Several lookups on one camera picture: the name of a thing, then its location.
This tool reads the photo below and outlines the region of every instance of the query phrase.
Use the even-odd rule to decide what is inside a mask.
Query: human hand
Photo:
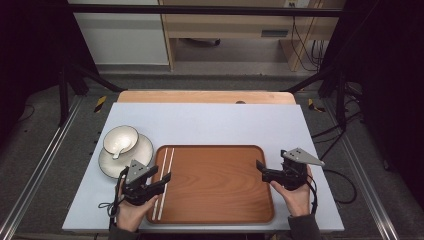
[[[121,181],[118,198],[120,198],[122,194],[122,185],[123,181]],[[155,205],[155,202],[158,200],[158,198],[159,196],[157,195],[153,196],[149,201],[141,206],[132,205],[125,200],[122,201],[121,204],[119,204],[119,211],[118,215],[116,216],[116,226],[120,229],[130,232],[137,231],[144,216]]]
[[[308,165],[307,169],[308,175],[310,176],[308,177],[308,182],[310,183],[312,181],[312,172]],[[311,189],[307,184],[304,184],[293,191],[285,189],[276,181],[271,181],[270,184],[278,193],[281,194],[281,196],[283,196],[284,201],[287,204],[287,208],[293,217],[300,217],[310,214],[309,196]]]

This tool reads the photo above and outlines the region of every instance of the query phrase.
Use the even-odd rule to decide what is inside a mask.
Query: black curtain
[[[98,71],[72,12],[44,10],[40,0],[2,0],[0,4],[1,145],[23,113],[28,96],[57,85],[64,64]],[[72,71],[67,72],[67,81],[78,93],[88,91],[82,76]]]
[[[373,6],[353,5],[369,10]],[[347,43],[346,54],[338,59],[340,70],[347,81],[361,84],[365,123],[389,166],[402,175],[424,208],[423,9],[421,0],[380,0],[351,42],[346,33],[363,19],[340,19],[323,64],[331,65]],[[323,85],[331,83],[334,90],[333,80],[329,77]]]

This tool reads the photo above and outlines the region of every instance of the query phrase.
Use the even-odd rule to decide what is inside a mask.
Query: gray carpet
[[[108,80],[130,89],[205,89],[205,90],[270,90],[278,91],[292,86],[301,79],[281,80],[274,77],[219,77],[210,76],[190,78],[180,76],[108,76]],[[67,214],[67,207],[79,187],[87,164],[91,158],[99,133],[106,121],[108,111],[117,94],[96,83],[88,82],[91,90],[84,97],[81,109],[62,144],[46,177],[38,189],[32,203],[23,217],[18,234],[59,234],[73,235],[61,230]],[[316,97],[316,92],[297,94],[296,101],[301,105],[311,134],[326,130],[334,125],[327,112],[308,108],[308,98]],[[100,96],[107,95],[100,113],[94,107]],[[0,200],[1,220],[3,221],[19,197],[32,171],[50,139],[57,130],[59,121],[58,90],[56,87],[34,94],[28,104],[34,106],[33,115],[15,126],[10,141],[3,147],[0,155],[0,178],[2,198]],[[355,103],[347,105],[348,114],[358,111]],[[316,141],[330,139],[336,133],[318,138]],[[424,216],[422,209],[411,197],[400,176],[384,170],[381,156],[360,118],[348,125],[347,136],[355,147],[362,164],[381,198],[393,225],[401,239],[423,239]],[[321,156],[332,141],[317,143],[316,149]],[[325,169],[336,170],[356,180],[348,164],[346,153],[341,144],[325,156]],[[352,188],[343,178],[326,173],[330,188],[336,199],[349,200]],[[362,193],[352,204],[340,204],[339,212],[346,230],[326,234],[335,239],[382,239],[370,214]]]

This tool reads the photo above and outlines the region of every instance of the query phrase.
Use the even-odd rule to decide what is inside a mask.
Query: white plate
[[[112,178],[118,178],[122,170],[129,166],[131,160],[137,160],[143,165],[149,165],[153,157],[153,144],[144,135],[138,134],[138,143],[136,151],[132,155],[126,156],[122,154],[118,159],[114,160],[113,154],[108,153],[104,148],[100,151],[99,166],[104,174]]]

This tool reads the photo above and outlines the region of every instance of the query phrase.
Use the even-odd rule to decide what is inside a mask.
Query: floor
[[[303,59],[307,69],[312,69]],[[103,72],[108,81],[129,89],[203,89],[280,91],[313,74],[299,69],[291,72],[275,40],[222,40],[207,46],[186,40],[179,42],[174,71]],[[118,94],[87,80],[87,96],[69,98],[78,107],[65,136],[60,128],[58,89],[35,93],[28,101],[22,121],[12,130],[0,151],[0,221],[19,212],[14,220],[14,239],[93,239],[94,234],[74,234],[61,229],[85,168],[97,143],[108,111]],[[319,82],[295,94],[302,107],[311,135],[335,125],[334,100],[319,99]],[[351,85],[360,91],[360,86]],[[107,96],[100,112],[94,108],[100,96]],[[312,99],[317,108],[310,109]],[[354,99],[346,98],[347,116],[360,111]],[[355,115],[347,132],[325,155],[326,177],[345,225],[345,231],[324,234],[327,239],[424,239],[424,214],[411,197],[401,177],[386,171],[361,115]],[[323,156],[338,132],[314,138],[318,156]],[[56,150],[49,150],[52,139],[59,139]],[[35,172],[43,163],[45,174]],[[40,180],[37,184],[29,180]],[[31,201],[22,201],[21,193]]]

